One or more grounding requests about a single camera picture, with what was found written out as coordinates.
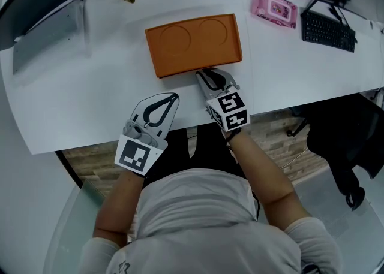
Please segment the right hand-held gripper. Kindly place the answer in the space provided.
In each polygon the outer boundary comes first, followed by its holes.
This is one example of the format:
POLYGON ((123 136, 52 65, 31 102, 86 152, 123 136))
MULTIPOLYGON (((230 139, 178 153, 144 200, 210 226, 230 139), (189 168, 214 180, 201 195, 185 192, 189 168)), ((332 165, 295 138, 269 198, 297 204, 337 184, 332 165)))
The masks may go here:
POLYGON ((205 68, 196 72, 210 117, 223 131, 232 131, 250 122, 240 86, 226 71, 205 68))

